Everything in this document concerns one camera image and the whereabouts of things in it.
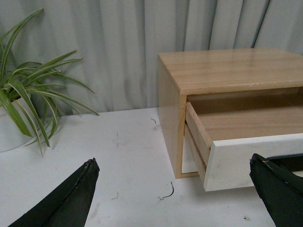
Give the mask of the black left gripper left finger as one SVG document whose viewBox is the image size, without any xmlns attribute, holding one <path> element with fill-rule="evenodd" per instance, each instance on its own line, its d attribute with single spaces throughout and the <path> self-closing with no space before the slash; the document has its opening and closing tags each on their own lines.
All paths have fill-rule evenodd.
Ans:
<svg viewBox="0 0 303 227">
<path fill-rule="evenodd" d="M 93 200 L 100 168 L 86 161 L 11 227 L 83 227 Z"/>
</svg>

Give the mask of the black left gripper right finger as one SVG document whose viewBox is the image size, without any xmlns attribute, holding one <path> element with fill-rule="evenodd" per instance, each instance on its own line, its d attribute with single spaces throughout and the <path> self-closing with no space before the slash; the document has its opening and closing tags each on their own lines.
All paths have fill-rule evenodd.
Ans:
<svg viewBox="0 0 303 227">
<path fill-rule="evenodd" d="M 264 158 L 255 153 L 250 160 L 250 177 L 259 197 L 277 227 L 303 225 L 303 155 Z"/>
</svg>

